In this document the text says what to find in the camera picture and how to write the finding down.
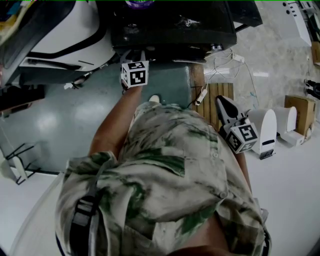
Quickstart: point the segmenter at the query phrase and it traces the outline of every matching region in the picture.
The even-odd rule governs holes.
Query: camouflage shirt
[[[154,102],[137,108],[118,160],[110,151],[69,160],[56,207],[65,254],[75,205],[102,165],[97,255],[166,255],[214,213],[231,253],[261,254],[261,210],[227,144],[196,112]]]

